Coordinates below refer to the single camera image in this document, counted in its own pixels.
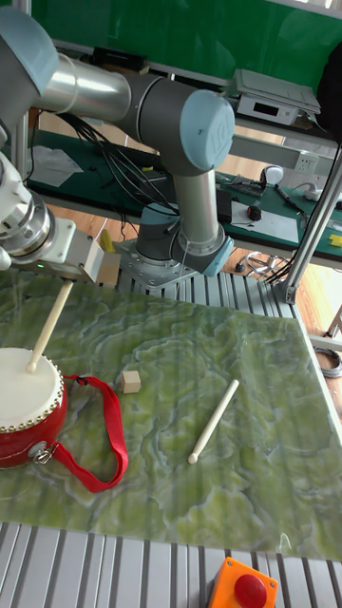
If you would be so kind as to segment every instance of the red drum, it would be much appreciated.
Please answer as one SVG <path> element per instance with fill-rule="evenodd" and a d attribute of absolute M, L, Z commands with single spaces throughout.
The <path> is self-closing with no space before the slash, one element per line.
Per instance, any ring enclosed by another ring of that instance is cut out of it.
<path fill-rule="evenodd" d="M 45 357 L 34 373 L 26 367 L 31 351 L 0 349 L 0 468 L 34 461 L 46 465 L 53 457 L 66 466 L 90 492 L 116 485 L 128 465 L 120 402 L 113 389 L 93 376 L 66 376 L 80 385 L 99 389 L 104 399 L 104 421 L 117 470 L 108 482 L 100 481 L 78 465 L 70 452 L 56 440 L 67 413 L 64 377 Z"/>
<path fill-rule="evenodd" d="M 31 461 L 39 448 L 53 444 L 66 418 L 62 374 L 45 357 L 27 373 L 30 358 L 25 349 L 0 349 L 0 468 Z"/>

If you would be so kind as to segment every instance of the wooden floor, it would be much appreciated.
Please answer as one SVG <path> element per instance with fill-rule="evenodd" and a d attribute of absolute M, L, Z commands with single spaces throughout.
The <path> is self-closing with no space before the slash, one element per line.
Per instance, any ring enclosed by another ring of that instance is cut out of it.
<path fill-rule="evenodd" d="M 40 128 L 76 137 L 75 132 L 69 125 L 61 121 L 57 116 L 51 114 L 43 113 L 40 121 Z M 96 125 L 96 128 L 101 130 L 113 142 L 130 145 L 131 147 L 149 149 L 142 144 L 127 138 L 125 134 L 115 126 L 105 124 L 102 126 Z M 238 126 L 236 127 L 236 132 L 242 136 L 264 139 L 273 143 L 281 143 L 282 141 L 280 136 L 260 133 L 259 131 Z M 245 177 L 257 180 L 264 166 L 266 166 L 266 163 L 264 162 L 249 161 L 248 159 L 241 159 L 228 155 L 218 170 L 233 175 L 240 173 Z M 53 207 L 53 210 L 57 216 L 73 219 L 78 228 L 88 232 L 94 237 L 98 235 L 104 224 L 104 218 L 98 216 L 91 216 L 57 207 Z M 123 239 L 121 224 L 118 221 L 109 219 L 105 228 L 108 230 L 112 240 L 119 241 Z M 133 228 L 129 226 L 129 224 L 125 225 L 123 233 L 126 238 L 133 238 L 136 236 Z M 246 253 L 246 250 L 241 249 L 233 253 L 225 264 L 224 270 L 227 272 L 234 272 L 237 262 Z M 307 332 L 323 335 L 329 328 L 333 317 L 336 315 L 341 305 L 341 301 L 342 274 L 334 269 L 310 264 L 301 280 L 296 297 L 296 304 Z M 331 366 L 330 360 L 324 355 L 318 355 L 318 358 L 323 367 L 328 368 Z M 342 418 L 342 377 L 336 380 L 328 380 L 327 384 L 336 409 Z"/>

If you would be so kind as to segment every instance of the drumhead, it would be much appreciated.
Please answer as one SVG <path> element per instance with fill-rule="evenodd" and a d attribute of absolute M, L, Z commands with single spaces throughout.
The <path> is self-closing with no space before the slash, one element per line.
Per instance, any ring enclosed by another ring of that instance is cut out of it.
<path fill-rule="evenodd" d="M 44 356 L 35 373 L 26 366 L 32 351 L 0 349 L 0 432 L 37 425 L 62 400 L 64 382 L 58 368 Z"/>

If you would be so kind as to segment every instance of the drumstick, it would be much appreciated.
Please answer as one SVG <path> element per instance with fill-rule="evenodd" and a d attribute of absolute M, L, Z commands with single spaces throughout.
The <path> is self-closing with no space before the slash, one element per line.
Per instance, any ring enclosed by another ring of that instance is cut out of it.
<path fill-rule="evenodd" d="M 227 391 L 225 391 L 216 410 L 214 411 L 213 415 L 209 419 L 209 422 L 207 423 L 203 433 L 199 437 L 199 440 L 197 441 L 197 443 L 194 447 L 193 453 L 190 454 L 190 456 L 188 458 L 188 463 L 190 465 L 194 465 L 198 461 L 200 453 L 207 445 L 210 437 L 212 436 L 216 426 L 219 423 L 219 419 L 222 417 L 223 412 L 225 411 L 225 409 L 228 406 L 230 400 L 232 399 L 235 391 L 237 390 L 238 385 L 239 385 L 239 381 L 233 380 L 233 382 L 229 385 Z"/>
<path fill-rule="evenodd" d="M 40 359 L 46 345 L 51 338 L 51 334 L 55 328 L 55 325 L 60 317 L 60 314 L 67 302 L 67 297 L 71 291 L 73 281 L 66 280 L 62 286 L 60 293 L 57 295 L 57 299 L 52 306 L 51 312 L 47 317 L 46 324 L 42 329 L 42 332 L 37 340 L 37 343 L 33 349 L 32 356 L 29 363 L 27 364 L 27 373 L 34 373 L 37 367 L 37 362 Z"/>

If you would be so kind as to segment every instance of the red emergency stop button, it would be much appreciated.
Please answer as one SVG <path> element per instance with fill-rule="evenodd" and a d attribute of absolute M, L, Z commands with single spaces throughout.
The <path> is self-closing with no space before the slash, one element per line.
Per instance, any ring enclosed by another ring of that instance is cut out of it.
<path fill-rule="evenodd" d="M 264 583 L 253 574 L 244 574 L 237 579 L 234 593 L 241 608 L 263 608 L 267 600 Z"/>

